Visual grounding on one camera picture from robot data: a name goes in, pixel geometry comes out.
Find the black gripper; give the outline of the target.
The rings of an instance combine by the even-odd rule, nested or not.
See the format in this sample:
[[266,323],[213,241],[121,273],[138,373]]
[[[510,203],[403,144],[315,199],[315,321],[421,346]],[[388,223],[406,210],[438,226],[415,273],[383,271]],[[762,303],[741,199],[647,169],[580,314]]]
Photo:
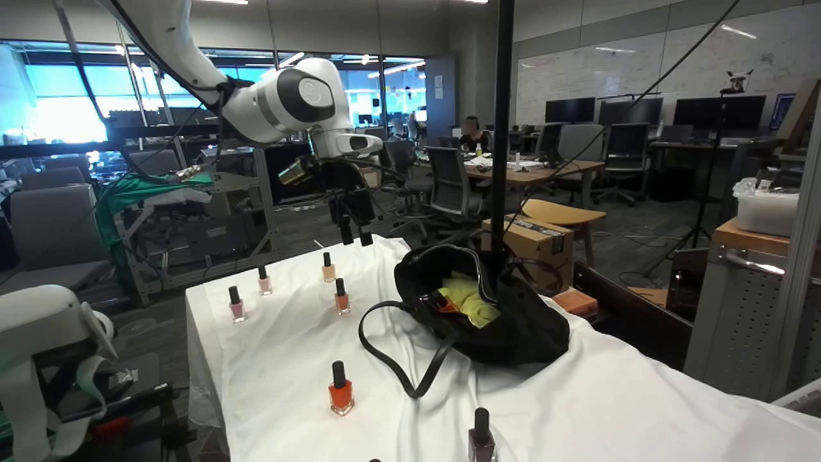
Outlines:
[[329,195],[331,221],[339,226],[340,241],[351,244],[351,226],[356,226],[361,248],[368,248],[372,231],[366,230],[366,223],[374,219],[374,205],[356,164],[344,158],[303,158],[299,164],[304,169],[304,178]]

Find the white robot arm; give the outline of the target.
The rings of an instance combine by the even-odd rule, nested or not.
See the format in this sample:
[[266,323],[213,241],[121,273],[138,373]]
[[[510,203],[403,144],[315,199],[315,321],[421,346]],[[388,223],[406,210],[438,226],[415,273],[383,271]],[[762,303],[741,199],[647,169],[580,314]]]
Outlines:
[[303,132],[312,173],[331,194],[331,221],[340,241],[372,244],[377,217],[353,158],[377,155],[383,140],[356,132],[339,68],[303,58],[266,69],[257,82],[227,78],[191,40],[191,0],[103,0],[130,42],[177,85],[213,111],[235,136],[272,147]]

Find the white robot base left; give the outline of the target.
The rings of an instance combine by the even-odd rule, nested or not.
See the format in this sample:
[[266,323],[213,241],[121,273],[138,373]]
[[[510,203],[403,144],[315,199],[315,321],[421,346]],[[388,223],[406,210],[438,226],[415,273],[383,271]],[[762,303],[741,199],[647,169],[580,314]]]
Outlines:
[[[32,285],[0,296],[0,405],[9,426],[9,462],[68,458],[108,402],[94,382],[106,360],[116,360],[113,321],[63,285]],[[68,382],[93,404],[79,418],[62,422],[45,404],[40,371],[49,355],[81,346]]]

